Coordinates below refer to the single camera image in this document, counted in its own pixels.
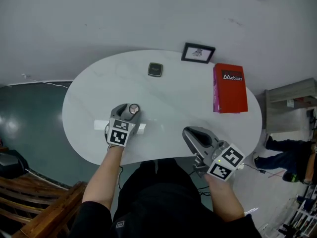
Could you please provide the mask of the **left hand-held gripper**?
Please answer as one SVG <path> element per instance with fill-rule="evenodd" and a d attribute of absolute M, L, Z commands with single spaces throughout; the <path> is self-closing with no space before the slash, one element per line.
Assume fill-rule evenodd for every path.
<path fill-rule="evenodd" d="M 126 112 L 127 106 L 127 103 L 118 105 L 110 113 L 109 122 L 105 127 L 105 138 L 108 145 L 125 147 L 129 136 L 135 134 L 139 128 L 141 111 Z"/>

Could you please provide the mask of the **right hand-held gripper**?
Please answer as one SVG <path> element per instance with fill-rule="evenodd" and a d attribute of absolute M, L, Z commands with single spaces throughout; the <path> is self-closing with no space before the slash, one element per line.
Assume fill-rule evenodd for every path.
<path fill-rule="evenodd" d="M 185 127 L 182 136 L 190 151 L 196 155 L 193 169 L 200 177 L 207 174 L 227 181 L 245 159 L 234 144 L 218 141 L 214 133 L 203 127 Z"/>

